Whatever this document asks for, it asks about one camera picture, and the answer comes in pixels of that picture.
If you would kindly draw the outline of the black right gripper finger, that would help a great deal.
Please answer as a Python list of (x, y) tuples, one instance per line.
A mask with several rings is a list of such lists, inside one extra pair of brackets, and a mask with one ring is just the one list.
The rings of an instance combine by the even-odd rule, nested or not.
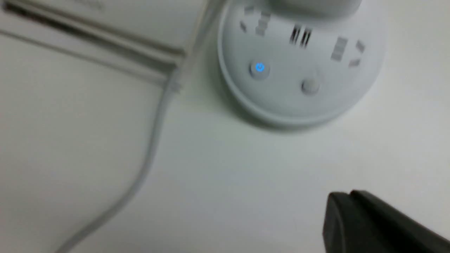
[(448, 239), (365, 190), (334, 191), (323, 222), (327, 253), (448, 253)]

